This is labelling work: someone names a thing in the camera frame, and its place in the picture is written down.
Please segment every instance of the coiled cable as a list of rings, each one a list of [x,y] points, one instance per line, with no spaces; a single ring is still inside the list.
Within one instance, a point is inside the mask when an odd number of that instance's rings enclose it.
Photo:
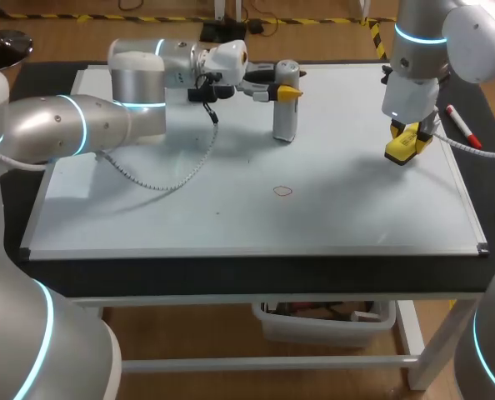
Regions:
[[[210,85],[212,82],[216,82],[221,77],[218,77],[218,76],[216,76],[215,74],[212,74],[212,73],[202,73],[202,74],[200,74],[200,75],[198,75],[196,77],[196,82],[195,82],[196,89],[199,89],[200,88],[199,87],[199,80],[200,80],[200,78],[204,78],[203,85]],[[147,183],[147,182],[141,181],[137,177],[134,177],[124,167],[122,167],[120,165],[120,163],[118,161],[116,161],[113,158],[113,156],[111,156],[110,154],[108,154],[108,153],[106,153],[104,151],[101,151],[101,152],[96,152],[96,155],[99,158],[104,158],[105,160],[107,160],[108,163],[111,164],[113,167],[115,167],[116,170],[119,173],[121,173],[126,179],[128,179],[129,181],[137,184],[138,186],[140,186],[142,188],[146,188],[146,189],[149,189],[149,190],[154,190],[154,191],[157,191],[157,192],[171,192],[171,191],[174,191],[174,190],[178,190],[179,188],[182,188],[184,185],[186,185],[187,182],[190,181],[190,179],[194,178],[194,176],[196,176],[196,174],[199,172],[199,170],[205,164],[205,162],[207,161],[208,156],[210,155],[211,151],[213,150],[214,143],[216,142],[216,137],[218,136],[218,116],[216,115],[216,113],[214,112],[214,110],[212,110],[210,108],[210,106],[208,105],[208,103],[206,101],[203,101],[202,104],[203,104],[203,107],[205,108],[205,111],[207,112],[208,116],[211,118],[211,121],[212,121],[213,128],[212,128],[211,142],[208,145],[207,151],[205,152],[205,154],[203,154],[203,157],[201,158],[201,160],[199,160],[199,162],[197,163],[196,167],[184,179],[180,180],[175,185],[171,185],[171,186],[160,186],[160,185],[152,185],[151,183]]]
[[[213,124],[213,133],[212,133],[212,138],[211,142],[208,145],[207,151],[205,154],[203,154],[203,157],[201,160],[199,160],[199,163],[196,165],[196,167],[182,180],[177,182],[175,185],[172,186],[156,186],[152,185],[151,183],[147,183],[144,181],[141,181],[137,177],[134,177],[129,171],[127,171],[124,167],[122,167],[110,154],[107,154],[106,152],[98,152],[97,154],[101,157],[104,158],[106,161],[108,161],[113,167],[117,169],[125,178],[130,180],[133,183],[136,183],[138,186],[141,186],[142,188],[146,188],[149,190],[155,190],[158,192],[169,192],[173,190],[177,190],[181,187],[183,187],[187,182],[194,178],[194,176],[199,172],[199,170],[202,168],[203,164],[207,161],[208,156],[210,155],[211,151],[213,150],[214,143],[216,142],[216,137],[218,136],[218,124],[214,123]]]
[[[486,158],[495,158],[495,152],[484,152],[483,150],[477,150],[476,148],[466,146],[465,144],[462,144],[460,142],[457,142],[455,140],[450,139],[449,137],[445,137],[438,133],[438,126],[440,126],[440,118],[437,117],[437,119],[434,122],[434,128],[432,130],[432,135],[435,138],[438,138],[442,140],[443,142],[449,144],[453,148],[458,148],[459,150],[463,150],[464,152],[475,154],[476,156],[481,156],[481,157],[486,157]]]

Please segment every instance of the storage bin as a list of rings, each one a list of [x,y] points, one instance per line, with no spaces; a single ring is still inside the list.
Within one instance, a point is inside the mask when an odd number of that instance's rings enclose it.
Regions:
[[[266,311],[265,302],[254,303],[252,310],[261,321],[267,340],[338,347],[366,347],[376,334],[392,329],[396,322],[395,302],[373,304],[372,313],[379,314],[379,322],[330,321],[271,314]]]

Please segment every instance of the floor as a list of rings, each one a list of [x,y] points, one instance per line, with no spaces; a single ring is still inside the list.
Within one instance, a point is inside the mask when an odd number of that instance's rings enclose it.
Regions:
[[[259,15],[249,1],[249,15]],[[355,16],[352,0],[257,0],[262,10],[280,18],[337,18]],[[1,0],[10,13],[118,13],[115,0]],[[397,0],[372,0],[371,15],[395,17]],[[231,4],[227,10],[233,14]],[[212,0],[147,0],[129,15],[212,16]],[[108,45],[116,38],[196,39],[196,23],[136,23],[65,20],[2,21],[1,28],[20,29],[35,41],[31,61],[105,60]],[[390,56],[393,23],[381,26]],[[358,24],[280,25],[271,37],[247,37],[249,57],[257,60],[362,60],[377,58],[369,30]],[[7,72],[13,82],[18,69]],[[495,114],[495,82],[482,86]],[[448,312],[448,301],[416,302],[424,339],[435,332]],[[129,358],[204,358],[283,355],[349,354],[331,347],[292,345],[264,340],[249,306],[140,307],[108,309],[105,321],[116,333],[122,355]],[[401,351],[389,332],[378,337],[361,354],[394,354]],[[459,399],[448,365],[424,393],[410,392],[399,370],[308,372],[212,372],[124,375],[119,400],[182,399]]]

